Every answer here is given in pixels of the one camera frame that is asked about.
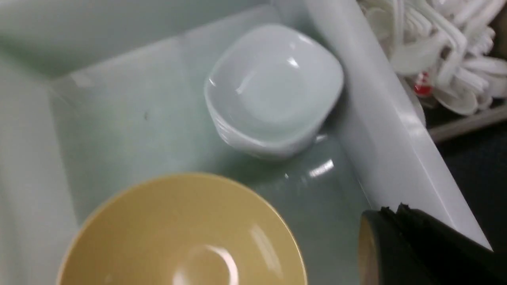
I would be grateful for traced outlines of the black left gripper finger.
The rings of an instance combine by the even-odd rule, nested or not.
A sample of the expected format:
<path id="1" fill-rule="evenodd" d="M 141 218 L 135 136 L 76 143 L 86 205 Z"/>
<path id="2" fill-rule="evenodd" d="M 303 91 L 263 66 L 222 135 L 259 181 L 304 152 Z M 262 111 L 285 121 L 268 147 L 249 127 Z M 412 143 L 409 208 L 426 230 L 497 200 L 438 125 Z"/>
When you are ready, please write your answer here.
<path id="1" fill-rule="evenodd" d="M 420 209 L 366 210 L 360 218 L 361 285 L 505 285 L 495 253 Z"/>

